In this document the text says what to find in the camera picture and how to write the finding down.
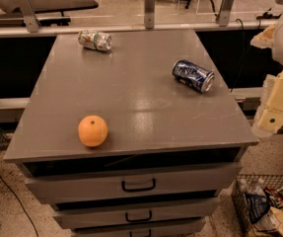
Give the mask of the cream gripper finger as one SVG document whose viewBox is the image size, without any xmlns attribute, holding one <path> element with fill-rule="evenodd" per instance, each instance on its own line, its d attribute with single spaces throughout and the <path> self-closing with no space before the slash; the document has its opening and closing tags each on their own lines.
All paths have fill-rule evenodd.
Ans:
<svg viewBox="0 0 283 237">
<path fill-rule="evenodd" d="M 250 44 L 258 48 L 272 48 L 274 46 L 275 28 L 275 24 L 268 26 L 261 33 L 254 36 L 250 41 Z"/>
<path fill-rule="evenodd" d="M 276 133 L 283 126 L 283 71 L 268 80 L 268 96 L 259 115 L 257 127 Z"/>
</svg>

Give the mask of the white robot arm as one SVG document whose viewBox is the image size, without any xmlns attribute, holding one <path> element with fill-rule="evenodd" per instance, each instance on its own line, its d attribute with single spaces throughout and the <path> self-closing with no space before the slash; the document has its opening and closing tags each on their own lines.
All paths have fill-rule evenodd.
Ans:
<svg viewBox="0 0 283 237">
<path fill-rule="evenodd" d="M 275 2 L 283 5 L 283 0 Z M 250 44 L 258 48 L 270 48 L 272 58 L 283 65 L 283 12 L 275 24 L 256 35 Z M 283 70 L 277 76 L 266 76 L 251 131 L 258 137 L 267 137 L 276 134 L 282 126 Z"/>
</svg>

